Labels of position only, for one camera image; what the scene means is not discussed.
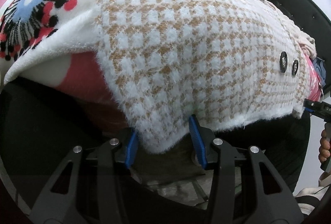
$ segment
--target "tan and white knit pattern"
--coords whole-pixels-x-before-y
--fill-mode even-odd
[[[292,33],[295,27],[269,2],[98,0],[98,5],[103,37],[98,62],[149,152],[177,143],[194,113],[213,130],[293,110],[302,114],[309,73],[299,32]],[[288,56],[284,74],[282,51]],[[296,59],[299,71],[292,76]]]

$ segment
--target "finger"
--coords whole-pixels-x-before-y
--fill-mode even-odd
[[[319,147],[319,153],[322,154],[323,157],[329,158],[330,157],[330,151],[323,149],[322,147]]]
[[[330,149],[330,142],[327,141],[325,138],[322,137],[322,138],[320,139],[319,143],[321,144],[321,147],[322,147],[323,149],[326,149],[326,150],[329,150],[329,149]]]
[[[323,157],[321,154],[318,155],[318,159],[319,159],[319,162],[320,162],[320,163],[323,163],[323,162],[326,161],[326,158]]]
[[[322,131],[321,136],[326,138],[326,131],[325,130]]]

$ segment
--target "checkered knit fabric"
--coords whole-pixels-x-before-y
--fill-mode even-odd
[[[176,144],[188,133],[191,114],[213,130],[302,114],[309,70],[301,46],[314,58],[314,39],[268,1],[97,2],[97,60],[149,152]]]

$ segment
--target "black gripper frame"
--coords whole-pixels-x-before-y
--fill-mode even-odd
[[[235,148],[216,139],[211,129],[199,125],[195,115],[190,117],[190,134],[196,153],[206,153],[206,169],[214,169],[205,224],[302,223],[295,198],[261,149]],[[243,214],[234,219],[236,166],[241,167]]]
[[[312,115],[324,119],[326,123],[331,123],[331,105],[328,103],[305,99],[303,106]],[[326,161],[321,164],[321,169],[328,174],[331,173],[331,157],[327,158]]]
[[[71,150],[42,189],[29,219],[34,224],[108,224],[110,220],[111,224],[128,224],[119,177],[115,173],[118,168],[128,169],[133,164],[138,140],[131,128],[120,131],[118,137],[121,142],[117,145],[107,141],[98,148],[83,150],[75,147]],[[92,221],[77,209],[78,178],[82,176],[81,166],[84,162],[92,163],[97,169],[99,220]],[[66,179],[68,188],[57,191],[57,184],[63,184]]]

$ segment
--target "white fleece blanket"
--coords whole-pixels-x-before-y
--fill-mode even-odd
[[[314,58],[314,40],[266,0],[3,2],[3,84],[65,54],[96,52],[109,90],[152,153],[188,133],[191,114],[225,130],[300,117],[309,95],[301,48]],[[28,5],[31,12],[23,12]]]

